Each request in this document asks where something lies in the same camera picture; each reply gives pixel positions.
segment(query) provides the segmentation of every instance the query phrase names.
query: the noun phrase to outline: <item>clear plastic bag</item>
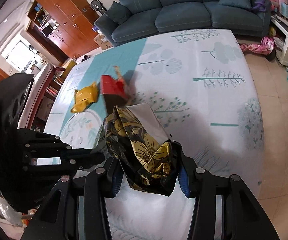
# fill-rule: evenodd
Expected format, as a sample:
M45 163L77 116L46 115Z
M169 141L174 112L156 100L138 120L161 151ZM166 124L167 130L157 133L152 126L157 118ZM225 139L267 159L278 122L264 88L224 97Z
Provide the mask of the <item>clear plastic bag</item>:
M0 197L0 215L13 225L22 227L22 213L16 212L10 204Z

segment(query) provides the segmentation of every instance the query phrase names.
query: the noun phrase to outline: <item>gray sofa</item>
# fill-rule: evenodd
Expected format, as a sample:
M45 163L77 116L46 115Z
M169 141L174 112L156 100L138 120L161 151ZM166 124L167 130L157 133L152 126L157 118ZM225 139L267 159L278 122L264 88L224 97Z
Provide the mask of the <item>gray sofa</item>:
M219 0L119 0L132 16L121 25L103 14L95 25L113 44L159 33L197 28L230 29L234 34L263 37L268 33L271 2L265 0L266 12L219 5ZM251 0L252 6L258 0Z

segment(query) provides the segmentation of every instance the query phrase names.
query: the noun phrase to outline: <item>sofa armrest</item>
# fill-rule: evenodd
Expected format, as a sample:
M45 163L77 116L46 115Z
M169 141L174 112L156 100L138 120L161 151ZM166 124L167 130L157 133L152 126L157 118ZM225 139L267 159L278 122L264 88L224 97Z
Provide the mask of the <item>sofa armrest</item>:
M106 39L108 39L114 47L117 47L117 43L112 39L112 33L118 27L118 24L108 18L106 14L100 16L94 24L104 34Z
M255 6L256 1L261 0L252 0L252 6ZM271 21L271 13L272 13L272 3L270 0L265 0L264 6L266 9L266 12L257 12L256 15L260 17L263 20L263 31L262 31L262 37L266 36L268 34L268 28L269 23Z

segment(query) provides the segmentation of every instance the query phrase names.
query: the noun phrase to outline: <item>floral bag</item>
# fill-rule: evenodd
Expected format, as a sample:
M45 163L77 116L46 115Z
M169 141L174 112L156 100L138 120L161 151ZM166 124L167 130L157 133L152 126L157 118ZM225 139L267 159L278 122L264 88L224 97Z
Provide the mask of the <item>floral bag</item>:
M178 174L181 147L171 142L150 106L115 106L104 127L108 152L119 159L129 185L169 196Z

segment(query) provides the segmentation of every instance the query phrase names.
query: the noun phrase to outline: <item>bolt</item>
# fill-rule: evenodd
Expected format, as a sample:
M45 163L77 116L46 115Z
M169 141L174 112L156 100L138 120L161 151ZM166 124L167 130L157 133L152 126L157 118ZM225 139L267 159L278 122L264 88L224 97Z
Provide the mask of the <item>bolt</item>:
M62 181L62 182L67 182L67 181L69 181L69 176L68 176L68 175L62 176L62 177L61 177L61 181Z
M202 167L198 167L198 168L195 169L195 171L196 171L197 173L201 174L201 173L204 173L204 172L205 172L205 169L202 168Z
M239 181L241 178L240 178L240 176L238 176L238 175L236 175L236 174L233 174L232 176L231 176L231 178L232 178L232 180L234 180L234 181Z
M97 168L97 169L95 170L95 172L96 172L97 174L102 174L102 173L105 172L105 169L104 169L103 167L99 167L99 168Z

